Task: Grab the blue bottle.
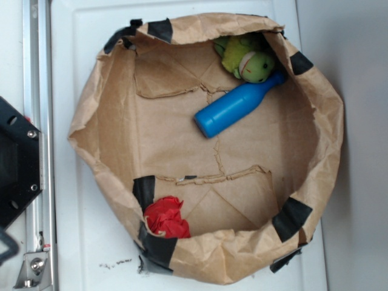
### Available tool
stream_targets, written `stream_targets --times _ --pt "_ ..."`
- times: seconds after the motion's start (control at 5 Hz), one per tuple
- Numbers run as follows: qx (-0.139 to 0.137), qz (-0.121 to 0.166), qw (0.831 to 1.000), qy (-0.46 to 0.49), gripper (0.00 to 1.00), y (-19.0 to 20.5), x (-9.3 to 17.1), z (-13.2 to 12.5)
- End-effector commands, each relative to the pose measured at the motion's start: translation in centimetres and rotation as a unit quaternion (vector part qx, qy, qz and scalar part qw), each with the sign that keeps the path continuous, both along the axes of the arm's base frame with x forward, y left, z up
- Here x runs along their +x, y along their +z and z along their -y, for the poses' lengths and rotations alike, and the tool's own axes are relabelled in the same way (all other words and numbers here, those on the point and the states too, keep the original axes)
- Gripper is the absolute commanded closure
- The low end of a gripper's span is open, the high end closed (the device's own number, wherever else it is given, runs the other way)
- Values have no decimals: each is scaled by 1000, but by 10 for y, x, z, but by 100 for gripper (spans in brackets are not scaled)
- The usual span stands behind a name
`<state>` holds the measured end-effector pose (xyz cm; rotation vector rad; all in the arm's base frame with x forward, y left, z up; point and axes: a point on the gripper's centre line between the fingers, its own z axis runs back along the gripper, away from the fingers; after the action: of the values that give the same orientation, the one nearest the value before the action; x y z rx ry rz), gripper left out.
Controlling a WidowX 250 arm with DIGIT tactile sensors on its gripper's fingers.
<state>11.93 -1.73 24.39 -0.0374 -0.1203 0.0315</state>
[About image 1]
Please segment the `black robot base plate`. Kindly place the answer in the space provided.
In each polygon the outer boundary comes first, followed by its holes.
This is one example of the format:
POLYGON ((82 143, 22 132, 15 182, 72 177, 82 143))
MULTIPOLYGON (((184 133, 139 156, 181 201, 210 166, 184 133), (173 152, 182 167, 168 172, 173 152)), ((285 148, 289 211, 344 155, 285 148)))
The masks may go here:
POLYGON ((1 98, 1 227, 41 193, 40 131, 1 98))

